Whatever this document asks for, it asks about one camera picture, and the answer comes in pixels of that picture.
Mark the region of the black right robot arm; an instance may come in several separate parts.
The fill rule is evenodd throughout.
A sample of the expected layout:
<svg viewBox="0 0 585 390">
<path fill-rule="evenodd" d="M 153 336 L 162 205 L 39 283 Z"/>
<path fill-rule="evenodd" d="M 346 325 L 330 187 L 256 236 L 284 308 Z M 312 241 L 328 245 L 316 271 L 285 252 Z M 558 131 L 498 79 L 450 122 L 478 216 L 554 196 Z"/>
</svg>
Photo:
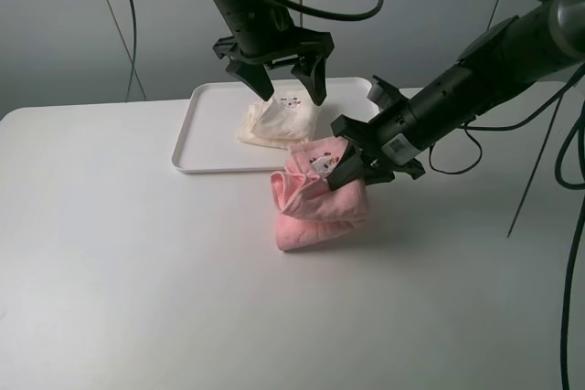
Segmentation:
<svg viewBox="0 0 585 390">
<path fill-rule="evenodd" d="M 536 81 L 583 62 L 584 0 L 539 2 L 491 27 L 411 98 L 374 77 L 367 97 L 379 114 L 368 122 L 340 116 L 331 124 L 348 145 L 326 178 L 329 187 L 389 183 L 397 173 L 417 179 L 425 173 L 416 159 L 421 152 Z"/>
</svg>

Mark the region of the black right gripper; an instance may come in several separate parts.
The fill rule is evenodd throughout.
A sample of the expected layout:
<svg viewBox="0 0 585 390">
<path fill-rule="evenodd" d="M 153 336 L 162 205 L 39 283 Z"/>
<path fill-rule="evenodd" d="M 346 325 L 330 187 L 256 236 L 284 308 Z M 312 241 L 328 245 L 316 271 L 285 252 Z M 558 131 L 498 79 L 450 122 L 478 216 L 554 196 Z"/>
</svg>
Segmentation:
<svg viewBox="0 0 585 390">
<path fill-rule="evenodd" d="M 396 173 L 416 180 L 425 174 L 416 159 L 420 151 L 402 135 L 411 120 L 409 99 L 379 113 L 370 121 L 358 121 L 345 115 L 337 117 L 331 128 L 334 137 L 347 141 L 346 149 L 326 177 L 335 191 L 355 180 L 365 184 L 390 183 Z"/>
</svg>

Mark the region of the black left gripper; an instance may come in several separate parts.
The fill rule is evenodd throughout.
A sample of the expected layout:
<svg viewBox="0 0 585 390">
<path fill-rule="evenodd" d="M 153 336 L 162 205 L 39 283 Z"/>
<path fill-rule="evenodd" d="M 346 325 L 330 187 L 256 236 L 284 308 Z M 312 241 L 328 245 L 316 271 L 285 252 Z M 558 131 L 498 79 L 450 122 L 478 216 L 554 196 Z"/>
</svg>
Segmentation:
<svg viewBox="0 0 585 390">
<path fill-rule="evenodd" d="M 291 73 L 303 84 L 314 105 L 323 104 L 327 96 L 326 58 L 334 49 L 330 33 L 293 26 L 254 44 L 249 38 L 244 38 L 243 42 L 241 45 L 234 36 L 223 37 L 213 46 L 218 58 L 230 59 L 226 71 L 231 77 L 245 84 L 262 100 L 269 100 L 274 87 L 263 65 L 298 56 Z"/>
</svg>

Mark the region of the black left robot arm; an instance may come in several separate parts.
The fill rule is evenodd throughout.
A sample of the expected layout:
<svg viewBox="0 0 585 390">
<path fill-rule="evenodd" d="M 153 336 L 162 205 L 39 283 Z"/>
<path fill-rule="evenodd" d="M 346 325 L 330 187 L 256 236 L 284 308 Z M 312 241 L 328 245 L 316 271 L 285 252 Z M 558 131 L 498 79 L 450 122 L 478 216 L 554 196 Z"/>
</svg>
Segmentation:
<svg viewBox="0 0 585 390">
<path fill-rule="evenodd" d="M 313 103 L 327 95 L 325 65 L 334 49 L 327 32 L 294 24 L 288 9 L 267 0 L 213 0 L 231 35 L 213 46 L 218 58 L 229 60 L 226 71 L 262 100 L 274 93 L 270 69 L 290 66 Z"/>
</svg>

